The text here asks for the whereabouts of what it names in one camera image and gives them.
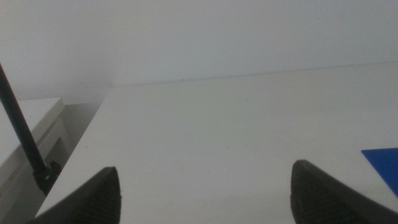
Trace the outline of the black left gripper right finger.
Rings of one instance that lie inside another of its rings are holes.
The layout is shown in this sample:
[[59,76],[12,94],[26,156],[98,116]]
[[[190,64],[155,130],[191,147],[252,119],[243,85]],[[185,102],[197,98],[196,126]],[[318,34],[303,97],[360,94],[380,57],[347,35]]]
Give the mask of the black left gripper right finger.
[[292,166],[290,209],[295,223],[397,223],[397,212],[365,197],[306,160],[297,160]]

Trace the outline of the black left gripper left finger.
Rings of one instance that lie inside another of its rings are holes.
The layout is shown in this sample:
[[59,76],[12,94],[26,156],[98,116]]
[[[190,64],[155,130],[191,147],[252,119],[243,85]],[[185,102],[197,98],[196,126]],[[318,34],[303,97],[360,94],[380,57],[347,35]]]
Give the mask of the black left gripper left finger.
[[105,167],[46,212],[33,224],[118,224],[121,190],[115,167]]

